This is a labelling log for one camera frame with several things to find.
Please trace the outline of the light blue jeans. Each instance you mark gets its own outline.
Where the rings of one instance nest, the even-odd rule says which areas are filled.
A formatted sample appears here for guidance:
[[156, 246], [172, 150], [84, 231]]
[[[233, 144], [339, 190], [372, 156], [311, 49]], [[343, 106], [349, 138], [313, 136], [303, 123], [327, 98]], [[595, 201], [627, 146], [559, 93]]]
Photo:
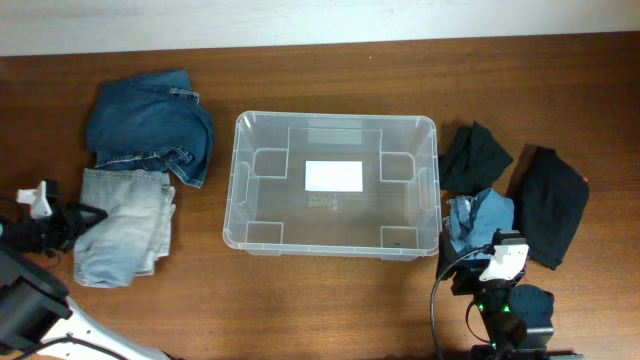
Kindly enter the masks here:
[[175, 188], [167, 173], [86, 169], [80, 202], [107, 213], [74, 246], [74, 280], [87, 287], [127, 287], [152, 275], [169, 254]]

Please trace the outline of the dark blue jeans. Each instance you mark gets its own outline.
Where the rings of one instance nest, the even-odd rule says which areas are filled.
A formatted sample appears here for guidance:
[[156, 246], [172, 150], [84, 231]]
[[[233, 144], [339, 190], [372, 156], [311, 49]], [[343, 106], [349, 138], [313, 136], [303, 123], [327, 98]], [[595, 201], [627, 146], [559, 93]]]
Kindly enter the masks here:
[[214, 145], [213, 120], [183, 69], [101, 85], [87, 125], [87, 150], [101, 170], [172, 172], [200, 188]]

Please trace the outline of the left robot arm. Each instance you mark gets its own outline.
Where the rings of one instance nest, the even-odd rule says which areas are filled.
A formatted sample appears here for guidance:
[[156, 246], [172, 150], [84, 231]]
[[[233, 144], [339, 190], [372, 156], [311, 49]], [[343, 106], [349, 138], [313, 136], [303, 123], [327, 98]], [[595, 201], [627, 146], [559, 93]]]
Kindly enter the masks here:
[[105, 211], [70, 203], [33, 219], [19, 203], [2, 198], [16, 216], [1, 216], [1, 354], [59, 359], [169, 359], [84, 312], [68, 287], [22, 252], [68, 250], [76, 236], [107, 218]]

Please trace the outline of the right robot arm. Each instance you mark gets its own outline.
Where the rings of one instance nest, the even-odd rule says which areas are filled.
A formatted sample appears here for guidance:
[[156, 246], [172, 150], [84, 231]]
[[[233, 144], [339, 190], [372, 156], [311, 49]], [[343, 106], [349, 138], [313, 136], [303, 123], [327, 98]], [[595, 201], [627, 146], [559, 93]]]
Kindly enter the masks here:
[[476, 309], [487, 332], [478, 337], [468, 359], [582, 359], [570, 350], [550, 351], [554, 335], [554, 295], [534, 285], [521, 285], [529, 246], [516, 230], [496, 230], [485, 245], [460, 255], [443, 231], [439, 236], [436, 280], [430, 296], [430, 323], [435, 354], [445, 357], [436, 325], [436, 295], [441, 282], [451, 278], [455, 296], [472, 297], [466, 314]]

